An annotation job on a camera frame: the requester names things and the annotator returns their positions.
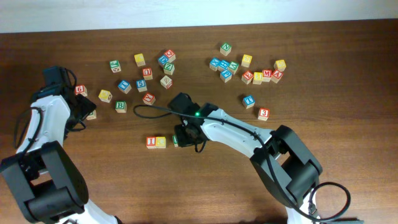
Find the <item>toy block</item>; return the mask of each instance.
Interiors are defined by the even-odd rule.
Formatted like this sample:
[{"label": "toy block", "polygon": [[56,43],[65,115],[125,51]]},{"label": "toy block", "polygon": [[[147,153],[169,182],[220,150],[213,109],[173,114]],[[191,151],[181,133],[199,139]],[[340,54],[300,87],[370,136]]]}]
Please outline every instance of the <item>toy block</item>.
[{"label": "toy block", "polygon": [[113,73],[120,72],[122,70],[118,60],[114,60],[114,61],[109,62],[109,65],[111,66],[111,70],[112,70]]},{"label": "toy block", "polygon": [[144,59],[143,54],[136,54],[134,56],[134,59],[136,59],[136,63],[137,63],[138,67],[145,65],[145,59]]},{"label": "toy block", "polygon": [[220,72],[228,69],[229,63],[226,60],[222,60],[219,64],[218,64],[218,70]]},{"label": "toy block", "polygon": [[112,94],[110,91],[101,90],[98,98],[103,102],[109,103],[112,99]]},{"label": "toy block", "polygon": [[231,52],[232,46],[230,46],[228,43],[224,43],[220,47],[220,52],[224,55],[227,56]]},{"label": "toy block", "polygon": [[175,67],[172,63],[167,62],[166,64],[164,64],[163,71],[165,74],[173,75],[174,69]]},{"label": "toy block", "polygon": [[269,117],[269,109],[265,109],[265,108],[260,108],[259,110],[259,116],[257,117],[257,119],[266,121]]},{"label": "toy block", "polygon": [[244,66],[244,67],[249,68],[252,58],[253,57],[250,56],[250,55],[243,55],[242,64],[241,65]]},{"label": "toy block", "polygon": [[167,90],[173,85],[173,80],[169,78],[167,75],[165,75],[161,80],[160,84]]},{"label": "toy block", "polygon": [[145,80],[138,80],[136,81],[138,92],[147,91],[147,83]]},{"label": "toy block", "polygon": [[218,60],[218,58],[213,58],[210,62],[210,69],[212,69],[213,71],[217,71],[218,70],[218,65],[220,64],[220,60]]},{"label": "toy block", "polygon": [[156,101],[155,96],[150,93],[145,94],[145,96],[142,98],[142,100],[147,105],[153,105]]},{"label": "toy block", "polygon": [[177,136],[173,135],[173,143],[175,147],[178,147],[178,141],[177,141]]},{"label": "toy block", "polygon": [[262,83],[262,72],[254,72],[253,84],[260,85]]},{"label": "toy block", "polygon": [[271,81],[272,70],[263,70],[262,71],[262,81],[269,82]]},{"label": "toy block", "polygon": [[255,103],[255,101],[254,101],[254,98],[253,98],[252,95],[249,95],[249,96],[243,98],[243,106],[244,106],[246,109],[248,109],[248,108],[254,106],[254,103]]},{"label": "toy block", "polygon": [[164,67],[164,64],[166,64],[169,61],[169,58],[166,57],[166,55],[162,55],[160,58],[157,59],[158,63],[162,68]]},{"label": "toy block", "polygon": [[114,109],[118,113],[127,113],[127,103],[125,101],[117,101]]},{"label": "toy block", "polygon": [[81,94],[82,96],[87,96],[87,89],[84,85],[77,85],[75,88],[75,95]]},{"label": "toy block", "polygon": [[147,137],[147,148],[156,149],[156,137]]},{"label": "toy block", "polygon": [[168,63],[172,63],[175,60],[175,53],[172,50],[164,52],[164,55],[169,59]]},{"label": "toy block", "polygon": [[278,70],[280,72],[283,72],[286,69],[286,63],[285,60],[278,60],[274,64],[275,70]]},{"label": "toy block", "polygon": [[273,81],[274,83],[278,83],[282,76],[284,76],[283,72],[275,70],[272,74],[271,81]]},{"label": "toy block", "polygon": [[88,116],[86,117],[87,120],[89,119],[95,119],[97,118],[97,112],[93,110],[93,112],[89,113]]},{"label": "toy block", "polygon": [[118,88],[119,88],[120,91],[122,91],[123,93],[128,94],[128,93],[130,92],[130,90],[131,90],[131,85],[130,85],[130,83],[128,83],[127,81],[122,80],[122,81],[119,83]]},{"label": "toy block", "polygon": [[152,80],[154,77],[152,76],[152,69],[151,68],[143,68],[142,69],[142,76],[145,80]]},{"label": "toy block", "polygon": [[166,137],[156,137],[156,148],[165,149],[166,148]]},{"label": "toy block", "polygon": [[251,80],[253,79],[253,76],[254,76],[253,73],[251,73],[250,71],[246,71],[242,75],[242,81],[246,84],[249,84],[251,82]]},{"label": "toy block", "polygon": [[228,70],[224,70],[220,73],[220,78],[222,79],[223,82],[228,82],[232,78],[232,73]]},{"label": "toy block", "polygon": [[235,75],[236,71],[238,71],[239,64],[236,62],[231,62],[230,65],[228,66],[228,71],[232,73],[232,75]]}]

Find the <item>wooden table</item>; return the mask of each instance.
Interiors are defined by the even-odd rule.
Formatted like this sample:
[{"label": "wooden table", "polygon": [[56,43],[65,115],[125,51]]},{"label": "wooden table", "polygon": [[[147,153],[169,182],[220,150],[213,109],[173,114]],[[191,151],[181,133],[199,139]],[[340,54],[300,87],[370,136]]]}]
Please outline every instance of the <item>wooden table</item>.
[{"label": "wooden table", "polygon": [[[224,57],[220,45],[232,52]],[[174,85],[163,88],[157,58],[172,49],[177,55]],[[134,54],[143,53],[154,72],[147,86],[166,106],[180,92],[202,105],[212,102],[235,118],[262,128],[291,127],[323,166],[321,182],[350,189],[345,218],[366,223],[398,220],[398,21],[309,22],[170,29],[93,30],[0,35],[0,157],[11,146],[17,115],[44,85],[42,70],[61,65],[75,72],[97,104],[97,119],[87,130],[71,133],[64,149],[85,177],[90,198],[125,223],[238,223],[286,218],[284,206],[265,189],[248,158],[217,142],[201,154],[175,148],[171,136],[178,118],[140,119],[132,106],[144,93],[135,86],[125,95],[117,84],[140,79]],[[245,85],[240,67],[224,84],[209,69],[212,57],[240,63],[253,56],[252,72],[285,59],[278,83]],[[112,73],[110,60],[121,62]],[[101,89],[111,103],[98,99]],[[252,94],[256,107],[245,109]],[[126,100],[126,114],[114,109]],[[259,106],[271,110],[268,121],[256,118]],[[144,111],[161,114],[159,111]],[[167,149],[147,149],[146,136],[166,136]],[[343,192],[318,193],[321,215],[337,212]],[[1,223],[25,223],[5,181],[0,178]]]}]

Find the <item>number block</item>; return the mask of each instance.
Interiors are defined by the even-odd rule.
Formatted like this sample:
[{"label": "number block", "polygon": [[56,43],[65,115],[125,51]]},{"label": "number block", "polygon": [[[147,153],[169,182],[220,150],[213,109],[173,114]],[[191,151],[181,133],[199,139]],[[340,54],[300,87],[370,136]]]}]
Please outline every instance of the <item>number block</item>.
[{"label": "number block", "polygon": [[109,65],[111,66],[111,70],[113,73],[120,72],[122,70],[122,67],[120,67],[120,63],[118,60],[109,62]]},{"label": "number block", "polygon": [[166,148],[166,137],[156,137],[156,148],[157,149]]},{"label": "number block", "polygon": [[152,76],[152,69],[151,68],[143,68],[142,69],[142,76],[145,80],[152,80],[154,77]]},{"label": "number block", "polygon": [[176,135],[173,135],[173,143],[175,147],[178,147],[178,140]]},{"label": "number block", "polygon": [[98,95],[98,98],[103,102],[109,103],[112,99],[112,94],[110,91],[101,90]]},{"label": "number block", "polygon": [[147,105],[153,105],[156,101],[155,96],[150,93],[145,94],[145,96],[142,98],[142,100]]},{"label": "number block", "polygon": [[250,56],[250,55],[243,55],[242,64],[241,65],[244,66],[244,67],[249,68],[252,58],[253,57]]},{"label": "number block", "polygon": [[147,91],[147,83],[145,80],[137,80],[136,81],[138,92]]},{"label": "number block", "polygon": [[263,70],[262,71],[262,81],[269,82],[271,81],[272,70]]},{"label": "number block", "polygon": [[173,80],[165,75],[161,80],[160,84],[167,90],[173,85]]},{"label": "number block", "polygon": [[86,117],[87,120],[89,119],[96,119],[97,118],[97,112],[93,110],[93,112],[89,113],[88,116]]},{"label": "number block", "polygon": [[219,64],[218,64],[218,70],[220,72],[228,69],[229,63],[226,60],[222,60]]},{"label": "number block", "polygon": [[125,101],[117,101],[114,109],[118,113],[127,113],[127,103]]},{"label": "number block", "polygon": [[157,62],[159,63],[162,68],[164,67],[164,64],[166,64],[169,61],[169,58],[166,57],[166,55],[162,55],[160,58],[157,59]]},{"label": "number block", "polygon": [[213,71],[217,71],[220,62],[221,61],[218,58],[213,58],[210,62],[210,69],[212,69]]},{"label": "number block", "polygon": [[122,91],[123,93],[128,94],[128,93],[130,92],[130,90],[131,90],[131,85],[130,85],[130,83],[128,83],[127,81],[122,80],[122,81],[119,83],[118,88],[119,88],[120,91]]},{"label": "number block", "polygon": [[275,70],[272,74],[271,81],[273,81],[274,83],[278,83],[282,76],[284,76],[283,72]]},{"label": "number block", "polygon": [[260,85],[262,83],[262,72],[254,72],[253,84]]},{"label": "number block", "polygon": [[243,98],[243,106],[244,106],[246,109],[248,109],[248,108],[254,106],[254,103],[255,103],[255,101],[254,101],[254,98],[253,98],[252,95],[249,95],[249,96]]},{"label": "number block", "polygon": [[138,67],[145,65],[145,59],[144,59],[143,54],[136,54],[134,56],[134,59],[136,59],[136,63],[137,63]]},{"label": "number block", "polygon": [[257,119],[266,121],[268,120],[268,117],[269,117],[269,109],[260,108],[259,116],[257,117]]},{"label": "number block", "polygon": [[283,72],[286,69],[285,60],[278,60],[274,64],[274,69]]},{"label": "number block", "polygon": [[236,71],[238,71],[239,64],[236,62],[231,62],[230,65],[228,66],[228,71],[232,73],[232,75],[235,75]]},{"label": "number block", "polygon": [[227,56],[232,50],[232,46],[229,45],[228,43],[224,43],[221,47],[220,47],[220,52],[224,55]]},{"label": "number block", "polygon": [[156,137],[147,137],[147,148],[156,149]]},{"label": "number block", "polygon": [[172,63],[175,60],[175,53],[172,50],[167,50],[164,55],[169,59],[168,63]]},{"label": "number block", "polygon": [[84,85],[77,85],[75,88],[75,95],[81,94],[83,96],[87,96],[87,89]]},{"label": "number block", "polygon": [[253,73],[251,73],[250,71],[246,71],[242,75],[242,81],[246,84],[249,84],[251,82],[251,80],[253,79],[253,76],[254,76]]},{"label": "number block", "polygon": [[228,70],[224,70],[220,73],[220,78],[223,82],[228,82],[232,78],[232,73]]},{"label": "number block", "polygon": [[172,63],[167,62],[166,64],[164,64],[163,71],[165,74],[173,75],[174,69],[175,67]]}]

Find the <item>white wall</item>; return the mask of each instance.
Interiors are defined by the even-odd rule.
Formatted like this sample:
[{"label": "white wall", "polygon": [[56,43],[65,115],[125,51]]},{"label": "white wall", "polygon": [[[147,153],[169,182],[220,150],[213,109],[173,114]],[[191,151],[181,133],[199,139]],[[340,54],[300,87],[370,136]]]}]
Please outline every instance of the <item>white wall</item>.
[{"label": "white wall", "polygon": [[0,32],[398,17],[398,0],[0,0]]}]

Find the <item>wood grain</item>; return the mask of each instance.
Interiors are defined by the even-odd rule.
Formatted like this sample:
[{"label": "wood grain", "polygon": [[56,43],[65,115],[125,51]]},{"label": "wood grain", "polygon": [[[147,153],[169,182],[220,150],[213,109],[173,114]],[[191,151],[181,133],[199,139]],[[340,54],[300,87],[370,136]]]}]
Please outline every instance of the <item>wood grain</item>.
[{"label": "wood grain", "polygon": [[[224,41],[233,46],[227,57],[219,52]],[[163,72],[157,64],[167,49],[177,55],[169,90],[159,83]],[[166,106],[185,92],[200,105],[212,102],[255,126],[289,126],[323,166],[321,181],[350,189],[353,201],[345,218],[398,220],[397,20],[1,34],[0,157],[15,153],[14,123],[43,86],[42,70],[61,65],[76,73],[98,106],[97,119],[70,134],[63,146],[105,212],[124,223],[283,221],[285,208],[242,154],[217,142],[201,154],[174,148],[177,117],[145,120],[132,113],[145,93],[133,88],[125,95],[117,83],[142,78],[134,63],[138,53],[154,73],[147,86],[155,105]],[[285,75],[278,84],[245,85],[240,67],[224,84],[209,69],[212,57],[240,63],[243,54],[253,56],[252,72],[285,59]],[[122,72],[112,73],[110,60],[119,60]],[[113,94],[112,103],[98,99],[101,89]],[[241,103],[246,95],[256,100],[248,110]],[[127,102],[126,114],[114,110],[116,100]],[[259,107],[270,109],[268,121],[257,120]],[[153,135],[166,136],[167,149],[147,149],[145,137]],[[321,215],[335,213],[344,199],[338,190],[321,190]],[[3,178],[0,217],[1,223],[26,223]]]}]

